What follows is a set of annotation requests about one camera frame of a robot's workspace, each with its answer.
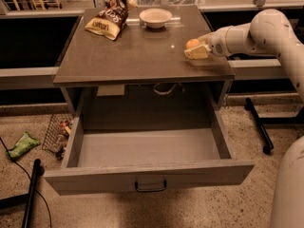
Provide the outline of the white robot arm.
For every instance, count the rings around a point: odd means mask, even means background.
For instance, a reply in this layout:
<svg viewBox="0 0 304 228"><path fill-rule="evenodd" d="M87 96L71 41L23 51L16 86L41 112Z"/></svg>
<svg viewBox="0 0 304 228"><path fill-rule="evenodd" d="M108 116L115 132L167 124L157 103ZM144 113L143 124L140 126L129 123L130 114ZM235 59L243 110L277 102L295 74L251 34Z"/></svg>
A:
<svg viewBox="0 0 304 228"><path fill-rule="evenodd" d="M274 55L304 100L304 45L277 9L259 12L251 22L220 28L186 44L185 57ZM304 137L287 150L279 166L269 228L304 228Z"/></svg>

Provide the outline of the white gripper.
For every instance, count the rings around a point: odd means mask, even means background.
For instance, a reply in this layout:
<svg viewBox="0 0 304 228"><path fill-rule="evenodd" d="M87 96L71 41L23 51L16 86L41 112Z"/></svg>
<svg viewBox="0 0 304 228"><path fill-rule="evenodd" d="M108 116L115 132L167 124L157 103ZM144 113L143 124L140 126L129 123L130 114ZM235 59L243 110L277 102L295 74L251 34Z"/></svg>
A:
<svg viewBox="0 0 304 228"><path fill-rule="evenodd" d="M215 56L228 56L229 50L226 46L226 34L229 28L220 28L209 32L198 38L201 43L184 51L185 57L190 60L206 59L212 52Z"/></svg>

